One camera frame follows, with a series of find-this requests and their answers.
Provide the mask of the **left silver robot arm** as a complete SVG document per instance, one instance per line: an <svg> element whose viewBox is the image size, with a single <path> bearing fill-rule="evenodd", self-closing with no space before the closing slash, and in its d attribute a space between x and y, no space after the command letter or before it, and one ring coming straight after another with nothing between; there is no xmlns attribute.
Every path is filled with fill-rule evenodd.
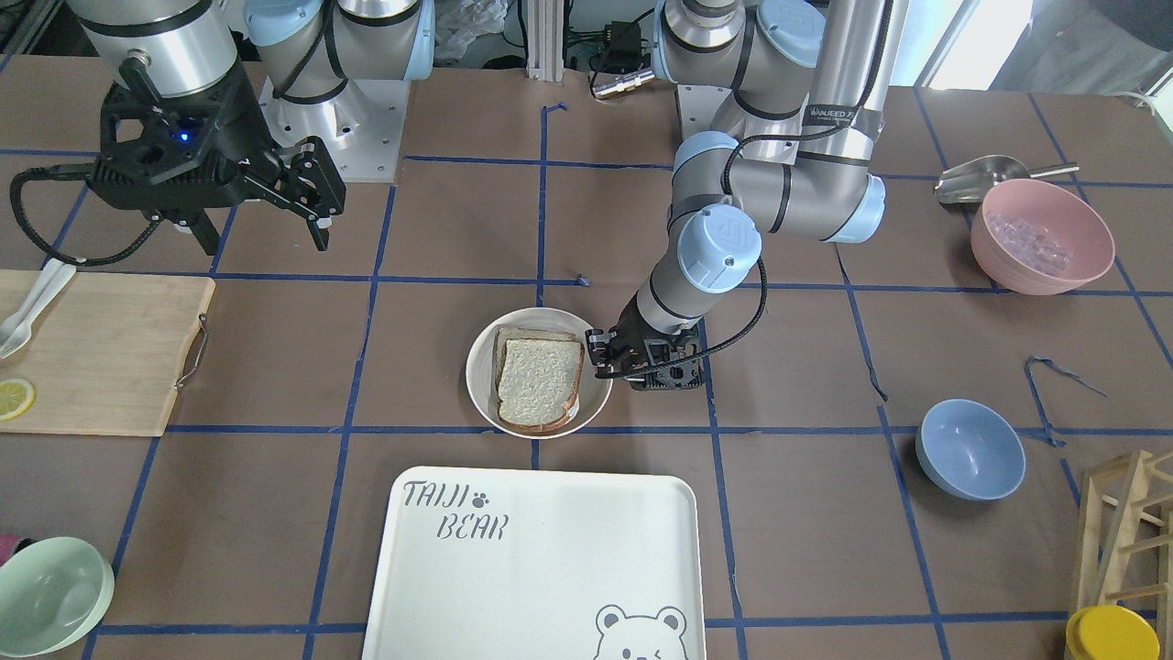
<svg viewBox="0 0 1173 660"><path fill-rule="evenodd" d="M601 380L636 390L703 385L696 326L769 234L867 241L884 212L869 171L904 33L904 1L662 1L652 70L728 89L674 154L667 249L610 329L586 331Z"/></svg>

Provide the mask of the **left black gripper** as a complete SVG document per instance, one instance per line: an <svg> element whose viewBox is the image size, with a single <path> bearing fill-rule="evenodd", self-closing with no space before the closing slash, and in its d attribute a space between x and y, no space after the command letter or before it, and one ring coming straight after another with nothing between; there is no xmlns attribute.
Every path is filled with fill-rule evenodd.
<svg viewBox="0 0 1173 660"><path fill-rule="evenodd" d="M640 317L637 302L628 302L621 309L619 320L611 329L591 327L584 338L586 354L596 370L595 379L599 380L633 379L629 370L690 358L701 351L696 329L662 333Z"/></svg>

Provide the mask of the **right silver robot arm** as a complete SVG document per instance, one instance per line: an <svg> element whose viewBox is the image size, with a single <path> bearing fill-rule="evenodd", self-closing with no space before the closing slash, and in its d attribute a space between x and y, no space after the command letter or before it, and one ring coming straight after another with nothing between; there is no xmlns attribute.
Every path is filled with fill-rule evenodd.
<svg viewBox="0 0 1173 660"><path fill-rule="evenodd" d="M87 185L106 204L171 223L206 256L208 209L265 200L298 215L316 249L343 213L351 159L389 166L384 110L361 81L427 79L432 1L248 1L267 70L258 97L216 1L72 1L114 70Z"/></svg>

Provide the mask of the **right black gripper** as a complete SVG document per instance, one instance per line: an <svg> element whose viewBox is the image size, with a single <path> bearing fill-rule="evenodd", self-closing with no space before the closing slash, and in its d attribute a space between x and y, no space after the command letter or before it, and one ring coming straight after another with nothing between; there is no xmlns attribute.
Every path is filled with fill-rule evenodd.
<svg viewBox="0 0 1173 660"><path fill-rule="evenodd" d="M222 237L204 209L272 191L276 206L306 222L316 249L328 249L346 184L321 138L277 145L240 61L213 86L172 97L142 61L123 61L118 72L129 81L113 84L101 108L101 200L138 212L184 210L183 226L213 258Z"/></svg>

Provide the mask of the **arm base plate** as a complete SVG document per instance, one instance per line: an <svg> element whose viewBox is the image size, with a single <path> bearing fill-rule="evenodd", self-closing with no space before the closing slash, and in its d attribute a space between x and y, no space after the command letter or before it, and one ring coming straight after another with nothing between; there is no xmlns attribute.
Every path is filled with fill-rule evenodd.
<svg viewBox="0 0 1173 660"><path fill-rule="evenodd" d="M680 145L699 131L728 131L726 128L716 125L716 115L728 97L730 89L726 87L674 86Z"/></svg>
<svg viewBox="0 0 1173 660"><path fill-rule="evenodd" d="M282 147L318 137L345 182L393 183L412 84L355 80L321 104L294 104L273 98L273 84L265 81L259 106Z"/></svg>

